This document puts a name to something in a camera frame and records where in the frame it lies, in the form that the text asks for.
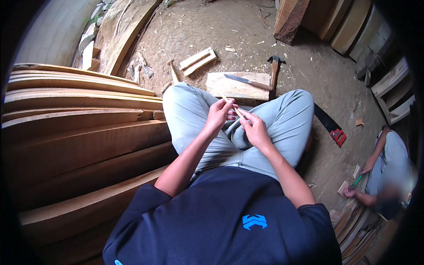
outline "person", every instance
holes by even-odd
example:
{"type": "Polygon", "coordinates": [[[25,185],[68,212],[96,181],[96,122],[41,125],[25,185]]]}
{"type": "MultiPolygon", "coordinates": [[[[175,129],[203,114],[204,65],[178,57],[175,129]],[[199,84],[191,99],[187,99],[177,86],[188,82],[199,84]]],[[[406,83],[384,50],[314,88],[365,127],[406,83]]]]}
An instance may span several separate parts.
{"type": "Polygon", "coordinates": [[[401,137],[389,127],[383,126],[374,144],[374,151],[361,172],[369,172],[366,193],[345,187],[344,194],[348,198],[356,197],[387,220],[392,219],[401,209],[402,199],[415,186],[416,181],[410,177],[411,165],[401,137]]]}
{"type": "Polygon", "coordinates": [[[329,213],[294,170],[312,126],[308,92],[248,112],[180,82],[163,108],[179,156],[135,193],[105,264],[341,264],[329,213]]]}

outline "hammer head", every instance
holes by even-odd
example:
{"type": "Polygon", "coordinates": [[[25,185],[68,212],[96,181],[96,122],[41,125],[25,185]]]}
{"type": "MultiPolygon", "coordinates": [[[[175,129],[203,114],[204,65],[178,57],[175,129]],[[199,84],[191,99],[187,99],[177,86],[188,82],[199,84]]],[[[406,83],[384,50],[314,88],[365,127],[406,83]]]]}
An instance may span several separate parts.
{"type": "Polygon", "coordinates": [[[272,55],[267,61],[271,62],[273,60],[276,60],[279,64],[285,64],[286,63],[283,59],[281,59],[277,55],[272,55]]]}

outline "navy t-shirt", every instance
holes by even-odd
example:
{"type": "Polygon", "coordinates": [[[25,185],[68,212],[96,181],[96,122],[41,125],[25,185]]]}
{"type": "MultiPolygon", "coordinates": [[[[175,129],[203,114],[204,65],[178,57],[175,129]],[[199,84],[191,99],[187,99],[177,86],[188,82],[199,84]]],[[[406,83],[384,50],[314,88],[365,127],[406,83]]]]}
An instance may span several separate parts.
{"type": "Polygon", "coordinates": [[[218,167],[174,198],[141,186],[103,259],[106,265],[327,265],[341,264],[341,253],[324,205],[296,209],[275,179],[218,167]]]}

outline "red saw handle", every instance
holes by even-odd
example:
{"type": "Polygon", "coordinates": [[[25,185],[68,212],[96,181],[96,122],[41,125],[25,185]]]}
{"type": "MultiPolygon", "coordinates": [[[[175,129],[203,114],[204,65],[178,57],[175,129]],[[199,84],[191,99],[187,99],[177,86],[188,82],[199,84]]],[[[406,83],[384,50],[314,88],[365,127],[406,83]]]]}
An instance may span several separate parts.
{"type": "Polygon", "coordinates": [[[330,136],[334,139],[334,141],[336,141],[339,147],[342,147],[344,140],[346,140],[346,134],[344,134],[344,132],[339,129],[331,131],[330,136]]]}

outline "knife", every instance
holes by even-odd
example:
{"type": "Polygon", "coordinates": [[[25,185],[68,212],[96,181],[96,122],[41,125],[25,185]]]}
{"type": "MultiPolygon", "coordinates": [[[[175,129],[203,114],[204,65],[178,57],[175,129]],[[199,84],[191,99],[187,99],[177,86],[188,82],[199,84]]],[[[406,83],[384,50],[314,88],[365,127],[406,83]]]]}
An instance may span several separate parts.
{"type": "Polygon", "coordinates": [[[238,77],[238,76],[235,76],[235,75],[224,74],[224,76],[229,78],[229,79],[237,80],[237,81],[247,83],[247,84],[255,86],[255,87],[259,87],[259,88],[262,88],[262,89],[265,89],[265,90],[272,91],[272,86],[264,85],[264,84],[261,84],[261,83],[255,82],[255,81],[249,81],[247,79],[244,79],[244,78],[241,78],[241,77],[238,77]]]}

